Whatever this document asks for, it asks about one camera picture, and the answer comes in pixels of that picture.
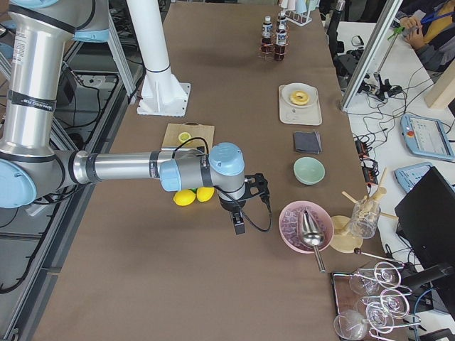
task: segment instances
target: glass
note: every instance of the glass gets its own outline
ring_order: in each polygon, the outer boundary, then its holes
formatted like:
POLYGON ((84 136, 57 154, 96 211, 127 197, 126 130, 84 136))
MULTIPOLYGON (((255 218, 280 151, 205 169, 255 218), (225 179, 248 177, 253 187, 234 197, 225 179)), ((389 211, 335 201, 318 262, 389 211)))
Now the glass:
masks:
POLYGON ((417 316, 414 317, 417 322, 398 325, 389 311, 383 308, 381 302, 370 302, 366 305, 364 313, 350 309, 338 314, 333 321, 333 327, 337 335, 346 340, 363 340, 369 335, 378 340, 392 341, 380 334, 388 334, 395 328, 407 328, 420 324, 420 319, 417 316))
POLYGON ((350 233, 355 237, 371 238, 378 228, 381 209, 378 201, 359 200, 354 205, 353 214, 348 222, 350 233))
POLYGON ((363 296, 378 295, 381 289, 394 289, 400 283, 398 268, 388 261, 380 261, 373 269, 359 268, 349 278, 352 291, 363 296))
POLYGON ((396 289, 385 289, 376 296, 364 296, 355 303, 355 309, 366 314, 366 307, 372 302, 379 303, 393 318, 403 318, 410 312, 410 304, 405 295, 396 289))

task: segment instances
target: white desk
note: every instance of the white desk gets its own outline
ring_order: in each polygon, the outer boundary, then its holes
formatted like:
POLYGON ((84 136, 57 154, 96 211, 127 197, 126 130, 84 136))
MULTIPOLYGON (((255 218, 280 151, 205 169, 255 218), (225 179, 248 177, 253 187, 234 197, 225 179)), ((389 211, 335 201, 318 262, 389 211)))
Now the white desk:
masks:
MULTIPOLYGON (((373 31, 373 28, 374 23, 341 22, 338 29, 338 39, 345 43, 345 52, 347 50, 356 49, 351 44, 351 38, 353 36, 362 37, 363 41, 366 44, 368 42, 371 32, 373 31)), ((388 46, 389 43, 387 41, 384 41, 382 43, 379 52, 375 56, 375 59, 372 65, 370 66, 370 71, 373 72, 376 70, 388 46)), ((428 73, 422 67, 419 58, 415 55, 411 47, 406 42, 404 42, 402 37, 400 36, 396 40, 381 70, 380 74, 382 80, 388 78, 390 80, 391 85, 401 85, 401 87, 406 88, 408 87, 410 78, 415 71, 417 72, 412 77, 409 86, 414 87, 415 85, 418 85, 420 83, 422 84, 412 89, 409 89, 407 97, 408 103, 412 99, 414 99, 422 90, 425 90, 428 86, 433 84, 433 82, 431 80, 428 80, 429 79, 428 73)), ((429 109, 425 104, 424 96, 428 91, 429 89, 425 90, 420 96, 413 100, 412 103, 408 106, 407 111, 413 112, 424 117, 438 118, 445 124, 448 124, 450 126, 454 121, 454 116, 451 114, 448 108, 443 110, 433 110, 429 109)), ((379 104, 379 102, 372 99, 370 100, 370 104, 372 107, 376 107, 379 104)), ((384 113, 391 114, 394 110, 399 109, 403 104, 404 104, 403 100, 389 99, 387 104, 381 107, 380 110, 384 113)), ((368 131, 365 127, 365 124, 363 123, 364 116, 355 116, 352 115, 351 113, 367 114, 376 111, 377 111, 376 109, 371 109, 368 106, 368 98, 366 94, 357 94, 354 100, 350 103, 350 106, 348 108, 348 113, 350 114, 349 115, 350 125, 353 133, 357 135, 362 135, 367 134, 368 131)), ((402 110, 396 111, 395 114, 399 114, 400 112, 402 112, 402 110)), ((371 114, 368 116, 379 118, 380 114, 371 114)), ((390 117, 385 117, 380 121, 384 122, 387 121, 388 119, 390 119, 390 117)), ((376 132, 384 128, 392 128, 393 126, 393 121, 389 121, 386 124, 381 124, 380 126, 378 124, 378 122, 380 121, 368 119, 367 123, 369 130, 376 132)), ((381 140, 384 139, 384 136, 381 136, 381 134, 378 134, 377 136, 381 140)), ((451 140, 455 139, 455 127, 449 133, 449 139, 451 140)), ((384 167, 387 167, 389 170, 389 173, 384 183, 385 187, 387 188, 387 195, 381 202, 382 211, 386 213, 394 214, 395 206, 397 206, 397 204, 405 196, 405 192, 398 185, 397 181, 395 180, 395 176, 392 173, 397 168, 425 161, 430 161, 434 166, 437 167, 439 172, 450 183, 455 183, 455 164, 444 161, 436 161, 433 159, 427 160, 424 158, 419 158, 414 156, 407 150, 404 139, 401 135, 400 118, 395 119, 395 127, 389 132, 387 142, 381 145, 380 147, 376 148, 375 154, 373 153, 371 156, 378 161, 381 175, 384 167)), ((396 221, 381 217, 378 226, 383 246, 385 244, 389 244, 392 251, 400 250, 405 247, 403 242, 395 234, 397 226, 396 221)), ((406 261, 407 254, 408 251, 404 250, 403 252, 394 254, 394 257, 401 261, 406 261)), ((422 326, 428 329, 429 332, 442 328, 451 328, 452 332, 455 332, 455 322, 449 314, 425 312, 420 313, 419 316, 421 316, 422 318, 422 326)))

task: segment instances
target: lemon slice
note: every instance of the lemon slice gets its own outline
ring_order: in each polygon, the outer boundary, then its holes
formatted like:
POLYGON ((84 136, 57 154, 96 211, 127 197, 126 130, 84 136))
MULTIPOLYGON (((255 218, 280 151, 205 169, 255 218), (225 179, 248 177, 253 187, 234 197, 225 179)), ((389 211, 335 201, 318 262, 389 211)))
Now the lemon slice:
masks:
POLYGON ((180 141, 180 143, 182 144, 183 142, 186 142, 187 140, 191 139, 191 135, 190 133, 184 131, 183 133, 180 133, 178 135, 178 140, 180 141))

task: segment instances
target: black napkin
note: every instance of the black napkin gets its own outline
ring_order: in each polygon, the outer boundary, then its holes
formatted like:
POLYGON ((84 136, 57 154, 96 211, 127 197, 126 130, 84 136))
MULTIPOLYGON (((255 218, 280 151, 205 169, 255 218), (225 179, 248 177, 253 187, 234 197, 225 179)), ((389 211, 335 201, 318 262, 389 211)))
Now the black napkin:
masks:
POLYGON ((294 133, 294 147, 299 153, 319 154, 322 152, 321 135, 315 130, 306 133, 296 131, 294 133))

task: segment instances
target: brown table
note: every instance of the brown table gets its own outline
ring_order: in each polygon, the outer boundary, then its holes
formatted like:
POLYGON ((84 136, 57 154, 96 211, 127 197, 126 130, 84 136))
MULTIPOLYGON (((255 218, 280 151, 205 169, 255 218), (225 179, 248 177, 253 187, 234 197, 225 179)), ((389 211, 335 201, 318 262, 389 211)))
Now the brown table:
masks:
MULTIPOLYGON (((303 28, 290 25, 284 61, 257 57, 265 15, 277 6, 172 4, 165 34, 173 73, 190 82, 184 118, 141 117, 131 106, 112 152, 160 147, 169 122, 215 126, 215 144, 231 141, 243 151, 246 173, 269 180, 274 228, 247 226, 235 236, 229 215, 213 198, 188 207, 155 180, 97 185, 34 340, 337 340, 330 278, 313 255, 282 241, 281 209, 310 200, 330 215, 350 215, 342 195, 365 194, 348 118, 319 13, 303 28), (318 88, 326 177, 314 186, 292 171, 302 154, 292 134, 311 127, 278 117, 278 86, 305 82, 318 88)), ((245 210, 267 226, 260 200, 245 210)), ((378 236, 365 250, 381 252, 378 236)), ((368 260, 322 252, 329 271, 353 271, 368 260)))

